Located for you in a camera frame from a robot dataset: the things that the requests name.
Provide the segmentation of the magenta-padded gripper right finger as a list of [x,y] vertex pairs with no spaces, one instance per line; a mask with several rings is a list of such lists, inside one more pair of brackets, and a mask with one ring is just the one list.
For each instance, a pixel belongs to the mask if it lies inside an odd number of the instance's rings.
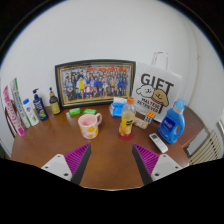
[[182,169],[167,154],[157,153],[134,143],[132,154],[136,160],[143,184],[147,185]]

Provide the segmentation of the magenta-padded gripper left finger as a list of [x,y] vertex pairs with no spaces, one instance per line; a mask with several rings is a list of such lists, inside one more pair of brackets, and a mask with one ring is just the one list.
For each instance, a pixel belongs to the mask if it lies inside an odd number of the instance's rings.
[[88,143],[66,155],[56,154],[42,169],[79,185],[90,155],[91,144]]

